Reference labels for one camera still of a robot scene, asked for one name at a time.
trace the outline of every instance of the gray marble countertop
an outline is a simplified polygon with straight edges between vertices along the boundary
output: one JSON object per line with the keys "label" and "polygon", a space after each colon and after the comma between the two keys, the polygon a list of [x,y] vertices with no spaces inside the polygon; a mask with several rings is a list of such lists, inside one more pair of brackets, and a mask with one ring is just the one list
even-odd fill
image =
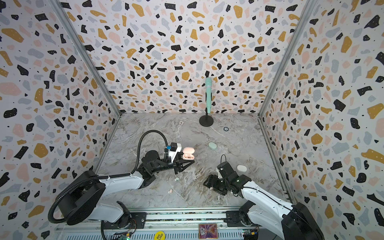
{"label": "gray marble countertop", "polygon": [[[173,170],[160,172],[147,188],[121,191],[105,196],[104,200],[122,201],[128,208],[241,206],[246,200],[232,194],[221,196],[203,186],[210,174],[216,174],[220,157],[236,170],[245,165],[245,175],[279,198],[283,189],[272,163],[256,114],[214,114],[214,124],[203,127],[200,114],[123,114],[118,129],[100,165],[99,174],[130,172],[136,162],[137,144],[148,130],[159,130],[171,142],[195,149],[195,163],[182,173]],[[209,142],[217,149],[208,147]],[[148,134],[142,144],[140,158],[149,150],[163,157],[164,140],[157,133]]]}

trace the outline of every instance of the metal corner post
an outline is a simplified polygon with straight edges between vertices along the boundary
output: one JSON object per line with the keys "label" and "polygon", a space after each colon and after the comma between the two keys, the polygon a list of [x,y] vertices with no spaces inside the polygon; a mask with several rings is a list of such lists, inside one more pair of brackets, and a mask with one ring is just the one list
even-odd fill
{"label": "metal corner post", "polygon": [[91,72],[93,78],[96,80],[97,85],[100,87],[101,92],[104,94],[105,98],[107,99],[110,107],[112,110],[116,113],[116,115],[120,118],[121,112],[118,109],[115,101],[113,100],[111,94],[109,93],[109,90],[107,86],[104,84],[104,82],[101,79],[100,74],[97,72],[96,67],[94,66],[91,57],[87,54],[83,44],[81,43],[78,34],[76,33],[76,30],[74,29],[73,25],[69,21],[69,19],[66,16],[65,11],[61,7],[61,3],[59,0],[48,0],[50,3],[50,6],[54,13],[59,18],[59,22],[62,24],[63,28],[67,32],[68,36],[73,42],[73,45],[79,52],[81,58],[83,59],[85,65]]}
{"label": "metal corner post", "polygon": [[279,83],[280,78],[283,75],[284,69],[286,68],[286,66],[289,62],[289,58],[293,54],[293,51],[296,49],[296,46],[299,42],[299,39],[300,39],[301,35],[303,34],[305,27],[308,23],[308,19],[310,18],[311,14],[313,12],[313,9],[315,8],[315,6],[317,5],[318,2],[319,2],[319,0],[308,0],[307,3],[305,4],[303,12],[301,13],[301,16],[300,16],[300,20],[299,20],[297,27],[295,29],[295,32],[293,33],[292,39],[291,39],[290,43],[288,44],[288,47],[285,51],[283,59],[281,60],[281,64],[279,66],[279,69],[277,70],[277,72],[276,72],[276,74],[272,80],[272,84],[269,86],[269,90],[265,96],[263,105],[262,105],[260,112],[259,112],[259,116],[263,116],[265,111],[267,110],[267,108],[269,106],[267,103],[269,103],[269,101],[272,99],[274,89],[276,88],[277,84]]}

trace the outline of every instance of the black mounting plate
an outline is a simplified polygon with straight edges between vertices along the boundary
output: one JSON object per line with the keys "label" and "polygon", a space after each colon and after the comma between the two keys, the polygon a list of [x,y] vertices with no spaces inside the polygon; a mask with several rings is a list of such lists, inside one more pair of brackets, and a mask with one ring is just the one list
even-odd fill
{"label": "black mounting plate", "polygon": [[[147,213],[146,212],[131,212],[131,215],[132,215],[132,219],[134,219],[136,221],[136,224],[137,224],[137,227],[136,229],[143,229],[144,228],[144,224],[145,224],[145,220],[147,218]],[[104,223],[104,229],[119,229],[118,228],[118,225],[115,224],[115,223],[110,223],[110,222],[105,222]]]}
{"label": "black mounting plate", "polygon": [[[228,227],[244,227],[244,225],[240,222],[240,211],[226,211],[225,212],[226,219],[224,222],[227,223]],[[252,224],[250,227],[257,227],[259,225]]]}

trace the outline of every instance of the terrazzo patterned wall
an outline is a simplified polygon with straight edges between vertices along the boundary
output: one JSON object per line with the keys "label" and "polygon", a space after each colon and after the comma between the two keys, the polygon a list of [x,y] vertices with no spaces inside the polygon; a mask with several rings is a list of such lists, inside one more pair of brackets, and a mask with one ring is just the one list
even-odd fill
{"label": "terrazzo patterned wall", "polygon": [[0,239],[49,239],[54,198],[97,163],[117,116],[46,2],[0,12]]}
{"label": "terrazzo patterned wall", "polygon": [[62,3],[122,112],[258,113],[303,0]]}
{"label": "terrazzo patterned wall", "polygon": [[321,1],[262,115],[326,239],[384,239],[384,1]]}

